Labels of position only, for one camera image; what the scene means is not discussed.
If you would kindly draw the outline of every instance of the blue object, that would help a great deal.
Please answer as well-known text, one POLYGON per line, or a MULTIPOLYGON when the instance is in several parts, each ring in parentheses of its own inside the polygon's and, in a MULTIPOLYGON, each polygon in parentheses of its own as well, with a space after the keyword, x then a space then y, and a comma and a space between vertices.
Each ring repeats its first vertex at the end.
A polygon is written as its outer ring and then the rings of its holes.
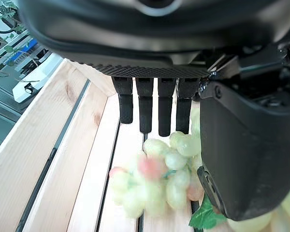
MULTIPOLYGON (((32 49, 36 44, 37 44, 37 40, 36 39, 32 39, 26 46, 24 46, 21 51, 22 52, 28 52, 30 49, 32 49)), ((15 61, 22 53, 21 52, 16 52, 16 54, 14 56, 12 56, 9 61, 15 61)))

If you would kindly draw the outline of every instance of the grape cluster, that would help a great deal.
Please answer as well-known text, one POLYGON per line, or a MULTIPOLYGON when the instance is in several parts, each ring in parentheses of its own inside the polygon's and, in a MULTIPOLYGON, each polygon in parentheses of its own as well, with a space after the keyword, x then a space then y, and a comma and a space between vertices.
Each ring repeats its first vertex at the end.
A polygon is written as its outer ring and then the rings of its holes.
POLYGON ((153 217, 162 216, 169 206, 182 209, 188 199, 203 197, 196 173, 202 165, 198 109, 192 111, 191 120, 192 135, 176 131, 170 136, 170 146, 147 139, 143 151, 127 165, 110 171, 113 200, 123 206, 128 217, 138 218, 143 210, 153 217))

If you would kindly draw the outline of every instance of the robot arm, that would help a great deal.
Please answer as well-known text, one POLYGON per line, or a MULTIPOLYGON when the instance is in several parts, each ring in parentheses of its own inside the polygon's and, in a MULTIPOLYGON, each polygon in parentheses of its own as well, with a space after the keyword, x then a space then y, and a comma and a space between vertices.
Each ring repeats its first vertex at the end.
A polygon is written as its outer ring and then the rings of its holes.
POLYGON ((189 129, 199 88, 201 183, 225 216, 277 207, 290 190, 290 0, 19 0, 41 44, 112 76, 120 120, 131 123, 136 77, 140 131, 151 131, 153 78, 159 134, 189 129))

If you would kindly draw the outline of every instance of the wooden crate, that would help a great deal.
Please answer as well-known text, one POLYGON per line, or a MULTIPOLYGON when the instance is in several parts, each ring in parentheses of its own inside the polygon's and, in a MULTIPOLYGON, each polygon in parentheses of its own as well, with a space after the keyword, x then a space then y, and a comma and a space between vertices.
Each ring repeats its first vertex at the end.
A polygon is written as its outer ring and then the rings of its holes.
MULTIPOLYGON (((111 78, 86 65, 64 60, 0 147, 0 232, 14 232, 53 147, 87 78, 81 97, 37 197, 24 232, 192 232, 191 205, 165 217, 126 218, 112 202, 108 172, 142 149, 138 99, 132 124, 119 123, 118 97, 111 78)), ((154 92, 153 130, 158 135, 154 92)), ((172 128, 175 130, 175 106, 172 128)))

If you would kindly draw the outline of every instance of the wooden slat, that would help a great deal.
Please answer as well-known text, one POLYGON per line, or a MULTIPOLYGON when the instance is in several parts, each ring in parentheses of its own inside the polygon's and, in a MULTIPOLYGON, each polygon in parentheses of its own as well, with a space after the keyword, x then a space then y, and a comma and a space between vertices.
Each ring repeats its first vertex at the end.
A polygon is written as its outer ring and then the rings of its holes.
POLYGON ((77 194, 68 232, 95 231, 119 121, 118 96, 108 98, 77 194))
POLYGON ((64 61, 0 146, 0 232, 18 226, 86 80, 64 61))
POLYGON ((92 83, 94 83, 101 91, 107 96, 112 96, 116 94, 112 78, 110 76, 104 75, 98 70, 86 65, 79 64, 77 62, 71 62, 86 78, 88 78, 92 83))
MULTIPOLYGON (((169 144, 170 137, 160 137, 158 133, 158 83, 154 80, 154 98, 153 98, 153 127, 152 132, 148 134, 148 138, 161 139, 169 144)), ((171 133, 175 131, 176 125, 176 99, 173 95, 171 133)), ((188 202, 187 207, 183 210, 168 209, 163 217, 151 217, 146 211, 144 213, 143 232, 193 232, 193 228, 189 226, 191 218, 191 204, 188 202)))
MULTIPOLYGON (((122 166, 127 158, 142 149, 143 135, 139 131, 139 107, 135 82, 133 82, 133 122, 121 124, 114 154, 113 167, 122 166)), ((111 189, 105 196, 99 232, 134 232, 136 220, 125 216, 122 206, 113 202, 111 189)))
POLYGON ((91 83, 33 204, 24 232, 65 232, 107 96, 91 83))

